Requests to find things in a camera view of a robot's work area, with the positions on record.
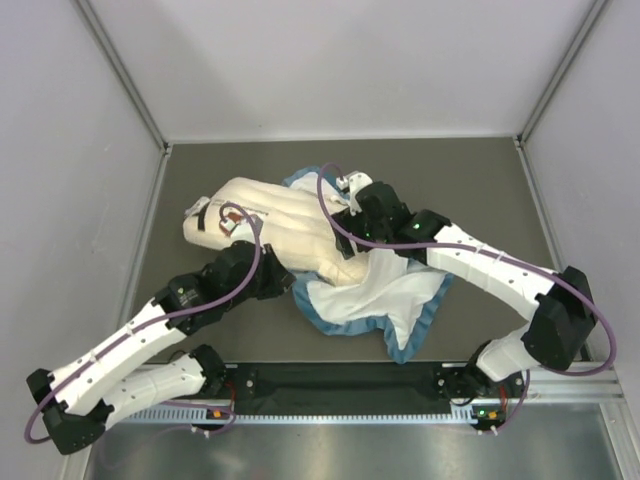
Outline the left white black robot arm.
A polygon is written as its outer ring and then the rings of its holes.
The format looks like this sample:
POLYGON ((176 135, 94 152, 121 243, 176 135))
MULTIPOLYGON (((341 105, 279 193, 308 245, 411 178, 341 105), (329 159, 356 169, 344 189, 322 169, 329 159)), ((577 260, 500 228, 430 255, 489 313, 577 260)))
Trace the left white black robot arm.
POLYGON ((177 397, 220 394, 226 367, 207 345, 167 366, 137 369, 243 302, 283 295, 294 280, 271 246, 248 241, 234 242, 199 271, 174 277, 98 346, 63 367, 27 377, 48 441, 71 455, 140 410, 177 397))

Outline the blue white bear pillowcase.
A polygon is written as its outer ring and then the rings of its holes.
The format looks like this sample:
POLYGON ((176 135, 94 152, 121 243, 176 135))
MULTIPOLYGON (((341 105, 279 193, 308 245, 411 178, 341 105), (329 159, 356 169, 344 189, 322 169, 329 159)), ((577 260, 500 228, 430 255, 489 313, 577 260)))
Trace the blue white bear pillowcase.
MULTIPOLYGON (((314 171, 307 167, 283 181, 314 171)), ((383 332, 389 357, 398 364, 411 360, 422 347, 453 276, 376 249, 368 255, 368 271, 355 285, 336 286, 313 272, 295 272, 296 305, 326 335, 357 336, 383 332)))

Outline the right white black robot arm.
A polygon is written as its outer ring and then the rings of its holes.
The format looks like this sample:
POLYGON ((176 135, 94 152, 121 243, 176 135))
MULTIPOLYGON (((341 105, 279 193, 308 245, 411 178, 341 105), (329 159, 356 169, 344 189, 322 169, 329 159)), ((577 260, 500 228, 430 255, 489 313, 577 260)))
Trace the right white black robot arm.
POLYGON ((510 375, 532 367, 569 369, 596 325, 586 306, 586 275, 531 266, 492 248, 431 210, 411 211, 395 190, 354 172, 338 179, 347 207, 332 214, 336 247, 344 258, 372 247, 452 274, 514 309, 526 322, 503 338, 483 343, 459 382, 487 396, 510 375))

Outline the cream bear pillow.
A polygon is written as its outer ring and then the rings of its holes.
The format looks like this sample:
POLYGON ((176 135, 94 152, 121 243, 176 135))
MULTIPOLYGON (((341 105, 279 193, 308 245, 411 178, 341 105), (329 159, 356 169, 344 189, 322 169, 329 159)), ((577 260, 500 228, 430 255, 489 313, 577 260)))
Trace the cream bear pillow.
POLYGON ((313 272, 336 286, 359 284, 368 271, 368 255, 357 253, 346 259, 336 248, 334 232, 319 205, 317 178, 314 171, 287 185, 233 178, 185 212, 184 238, 212 250, 230 246, 234 241, 220 231, 219 221, 230 210, 243 208, 259 228, 260 243, 271 244, 287 269, 313 272))

